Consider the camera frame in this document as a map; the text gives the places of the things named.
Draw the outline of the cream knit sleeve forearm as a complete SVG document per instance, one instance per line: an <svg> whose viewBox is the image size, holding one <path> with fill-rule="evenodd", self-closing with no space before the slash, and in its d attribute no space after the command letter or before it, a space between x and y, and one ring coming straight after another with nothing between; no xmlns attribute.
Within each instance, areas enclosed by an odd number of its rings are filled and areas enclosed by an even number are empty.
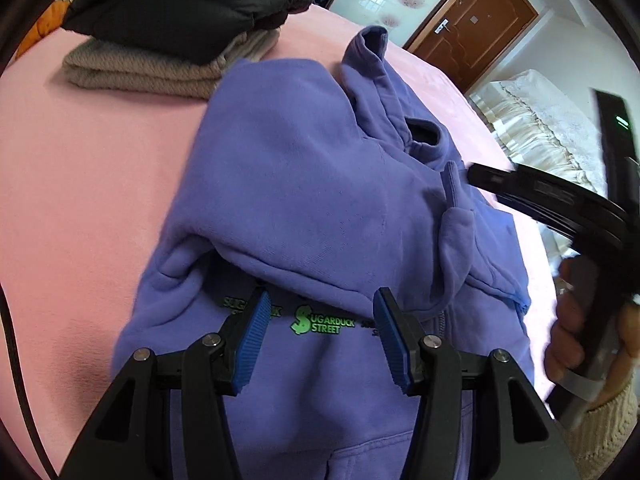
<svg viewBox="0 0 640 480"><path fill-rule="evenodd" d="M631 376L615 398L588 411L576 429L560 427L580 478L599 479L620 454L637 422L638 398Z"/></svg>

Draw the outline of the person's right hand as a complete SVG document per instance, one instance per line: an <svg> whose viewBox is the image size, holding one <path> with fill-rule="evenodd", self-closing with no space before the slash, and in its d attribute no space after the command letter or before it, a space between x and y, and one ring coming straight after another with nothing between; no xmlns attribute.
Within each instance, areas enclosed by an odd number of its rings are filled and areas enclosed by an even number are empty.
<svg viewBox="0 0 640 480"><path fill-rule="evenodd" d="M549 344L544 352L544 371L547 377L558 384L568 370L572 370L584 360L585 352L577 340L584 325L584 308L573 295L574 283L572 264L576 258L564 259L559 266L560 280L566 291L556 300L556 320L550 328ZM617 318L617 333L620 337L620 351L608 370L606 382L597 400L590 404L590 410L600 408L618 396L634 376L639 364L639 307L626 304Z"/></svg>

